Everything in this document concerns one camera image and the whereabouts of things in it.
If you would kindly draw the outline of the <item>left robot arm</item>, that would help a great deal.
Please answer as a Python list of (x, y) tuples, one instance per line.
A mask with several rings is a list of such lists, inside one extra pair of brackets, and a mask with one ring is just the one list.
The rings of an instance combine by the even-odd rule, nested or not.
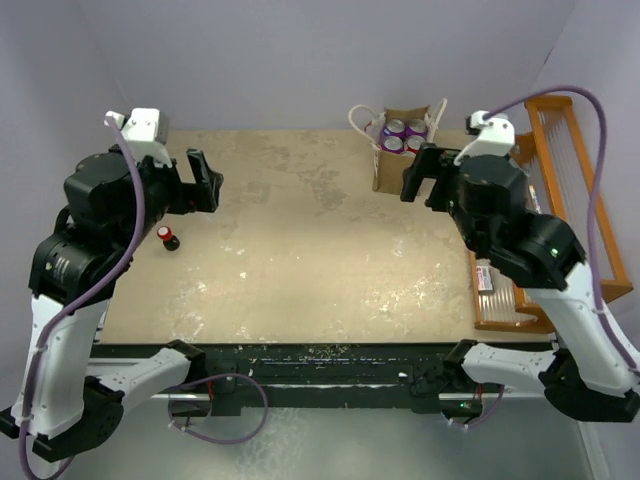
[(1, 414), (2, 432), (31, 458), (64, 470), (102, 445), (123, 417), (153, 395), (202, 387), (203, 351), (181, 340), (122, 371), (92, 376), (87, 367), (101, 318), (117, 280), (140, 242), (168, 215), (212, 213), (223, 176), (203, 152), (187, 151), (194, 179), (174, 163), (145, 157), (129, 167), (118, 147), (81, 160), (64, 183), (66, 206), (36, 249), (29, 287), (32, 334), (23, 386)]

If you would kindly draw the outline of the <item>brown canvas bag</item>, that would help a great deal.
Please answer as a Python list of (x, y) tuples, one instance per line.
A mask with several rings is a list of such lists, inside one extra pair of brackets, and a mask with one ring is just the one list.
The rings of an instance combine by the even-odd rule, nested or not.
[(409, 119), (423, 119), (428, 128), (426, 141), (433, 141), (439, 129), (440, 121), (448, 106), (448, 99), (442, 98), (431, 111), (429, 105), (408, 110), (385, 108), (378, 113), (373, 108), (358, 104), (348, 112), (351, 127), (366, 139), (373, 150), (373, 182), (372, 190), (378, 193), (399, 195), (402, 188), (402, 173), (415, 157), (387, 152), (382, 149), (384, 139), (381, 135), (388, 119), (399, 119), (404, 123)]

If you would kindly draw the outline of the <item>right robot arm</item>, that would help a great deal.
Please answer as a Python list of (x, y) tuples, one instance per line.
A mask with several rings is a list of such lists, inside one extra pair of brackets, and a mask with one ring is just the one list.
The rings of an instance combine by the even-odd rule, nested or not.
[(457, 165), (456, 153), (423, 144), (403, 172), (400, 198), (453, 219), (465, 246), (523, 289), (552, 323), (559, 346), (542, 352), (462, 340), (444, 361), (446, 383), (467, 391), (493, 383), (536, 392), (581, 422), (630, 423), (639, 412), (638, 375), (606, 306), (596, 304), (593, 273), (574, 231), (557, 216), (528, 208), (528, 177), (508, 156), (480, 155)]

